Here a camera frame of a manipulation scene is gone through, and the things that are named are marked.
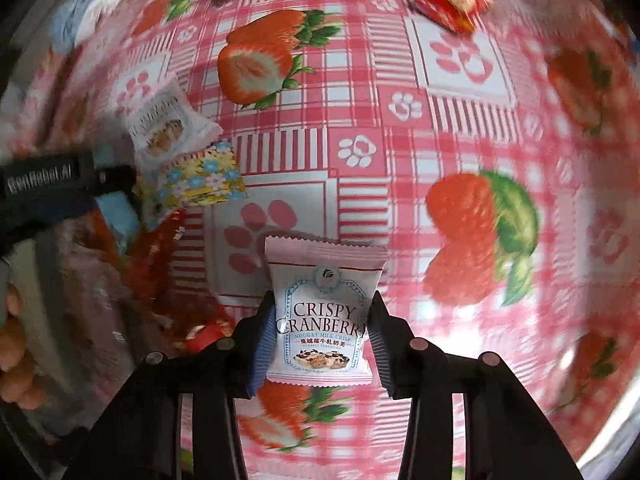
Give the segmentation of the person left hand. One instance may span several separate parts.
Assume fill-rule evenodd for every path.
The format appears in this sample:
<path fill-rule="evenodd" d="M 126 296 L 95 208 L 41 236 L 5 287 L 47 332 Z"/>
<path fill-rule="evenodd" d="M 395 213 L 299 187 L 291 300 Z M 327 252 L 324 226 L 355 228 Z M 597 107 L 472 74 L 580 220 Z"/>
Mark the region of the person left hand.
<path fill-rule="evenodd" d="M 20 319 L 23 301 L 13 284 L 6 290 L 8 318 L 1 326 L 1 400 L 25 411 L 41 408 L 46 393 L 36 381 L 36 361 L 28 350 Z"/>

